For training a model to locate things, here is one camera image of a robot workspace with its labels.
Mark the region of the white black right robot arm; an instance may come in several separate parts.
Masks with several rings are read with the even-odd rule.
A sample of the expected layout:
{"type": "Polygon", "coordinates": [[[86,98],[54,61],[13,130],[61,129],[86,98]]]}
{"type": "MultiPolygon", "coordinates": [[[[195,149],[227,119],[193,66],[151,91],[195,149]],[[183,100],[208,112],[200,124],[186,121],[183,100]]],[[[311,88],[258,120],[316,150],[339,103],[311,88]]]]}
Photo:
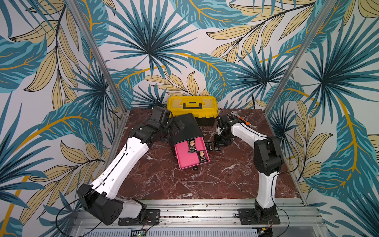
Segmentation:
{"type": "Polygon", "coordinates": [[[276,182],[284,164],[280,142],[277,137],[261,134],[248,126],[248,122],[233,114],[217,118],[215,149],[232,144],[239,138],[253,148],[253,163],[259,173],[259,188],[254,208],[242,208],[235,215],[242,225],[280,224],[275,204],[276,182]]]}

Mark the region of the black cookie packet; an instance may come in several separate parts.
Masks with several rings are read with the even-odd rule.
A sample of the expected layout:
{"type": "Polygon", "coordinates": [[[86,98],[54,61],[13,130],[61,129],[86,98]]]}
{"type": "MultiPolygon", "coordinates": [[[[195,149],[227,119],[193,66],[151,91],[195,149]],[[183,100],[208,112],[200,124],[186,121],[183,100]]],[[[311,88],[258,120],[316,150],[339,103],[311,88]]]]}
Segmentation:
{"type": "Polygon", "coordinates": [[[197,153],[195,140],[194,139],[188,140],[187,143],[188,143],[188,148],[189,148],[188,153],[197,153]]]}
{"type": "Polygon", "coordinates": [[[205,147],[206,147],[207,151],[214,151],[213,142],[205,142],[205,147]]]}
{"type": "Polygon", "coordinates": [[[208,159],[207,159],[207,157],[205,155],[204,150],[198,151],[197,155],[198,155],[198,160],[199,160],[200,164],[208,162],[208,159]]]}

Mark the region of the black drawer cabinet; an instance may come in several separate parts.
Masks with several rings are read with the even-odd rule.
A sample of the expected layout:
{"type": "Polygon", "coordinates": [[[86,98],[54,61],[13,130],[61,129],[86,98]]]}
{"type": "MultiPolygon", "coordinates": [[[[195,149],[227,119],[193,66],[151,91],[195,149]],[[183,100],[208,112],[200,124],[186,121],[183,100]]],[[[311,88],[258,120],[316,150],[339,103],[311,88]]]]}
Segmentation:
{"type": "Polygon", "coordinates": [[[193,114],[180,115],[175,118],[180,118],[184,123],[185,128],[175,136],[168,137],[168,141],[172,150],[175,149],[174,147],[176,144],[198,137],[204,137],[193,114]]]}

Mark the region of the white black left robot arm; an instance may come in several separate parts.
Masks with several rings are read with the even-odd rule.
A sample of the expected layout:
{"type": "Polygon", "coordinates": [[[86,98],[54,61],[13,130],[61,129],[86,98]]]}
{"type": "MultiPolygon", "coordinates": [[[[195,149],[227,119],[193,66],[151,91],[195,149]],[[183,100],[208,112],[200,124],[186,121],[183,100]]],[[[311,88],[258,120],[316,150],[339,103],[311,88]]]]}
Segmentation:
{"type": "Polygon", "coordinates": [[[98,178],[90,185],[79,187],[78,197],[83,209],[105,225],[119,218],[143,223],[146,206],[133,199],[117,199],[118,191],[136,163],[155,142],[183,129],[183,122],[173,117],[170,110],[154,107],[145,123],[132,128],[123,148],[98,178]]]}

